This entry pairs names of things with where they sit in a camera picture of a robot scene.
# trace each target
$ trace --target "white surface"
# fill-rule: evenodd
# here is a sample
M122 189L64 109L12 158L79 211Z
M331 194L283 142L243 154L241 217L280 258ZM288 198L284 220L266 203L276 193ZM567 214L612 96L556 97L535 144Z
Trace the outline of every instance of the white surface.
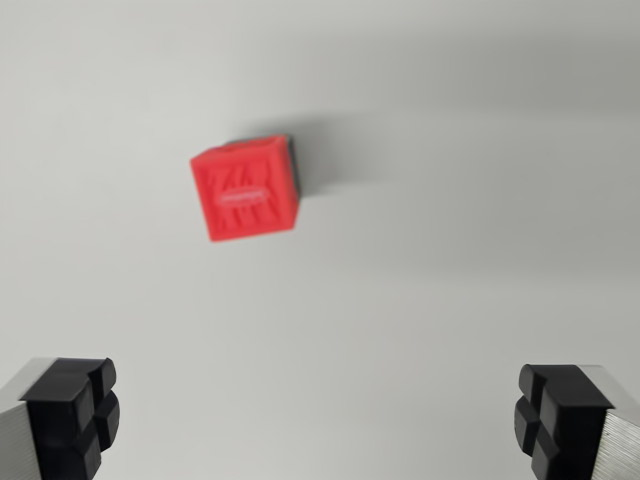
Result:
M40 480L23 394L55 359L34 358L0 388L0 480Z
M113 358L102 480L532 478L522 364L640 398L639 14L0 0L0 379ZM207 243L189 158L275 129L296 230Z

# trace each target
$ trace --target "black rubber pad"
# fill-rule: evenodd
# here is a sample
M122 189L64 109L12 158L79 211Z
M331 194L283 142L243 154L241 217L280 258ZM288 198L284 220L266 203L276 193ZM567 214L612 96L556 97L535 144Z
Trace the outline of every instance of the black rubber pad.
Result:
M525 365L515 431L539 480L590 480L613 405L575 365Z
M21 400L27 402L42 480L91 480L120 421L110 359L57 359Z

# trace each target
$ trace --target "cube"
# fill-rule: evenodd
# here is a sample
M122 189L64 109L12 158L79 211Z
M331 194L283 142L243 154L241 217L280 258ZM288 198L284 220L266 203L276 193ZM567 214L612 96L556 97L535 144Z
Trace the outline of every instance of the cube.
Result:
M212 148L191 168L212 241L290 230L300 192L291 138L274 135Z

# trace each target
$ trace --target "red cube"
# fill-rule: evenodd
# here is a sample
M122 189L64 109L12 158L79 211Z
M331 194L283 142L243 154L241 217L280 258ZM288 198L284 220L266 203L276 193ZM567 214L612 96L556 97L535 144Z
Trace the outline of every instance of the red cube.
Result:
M212 241L294 227L300 199L290 137L212 148L191 168Z

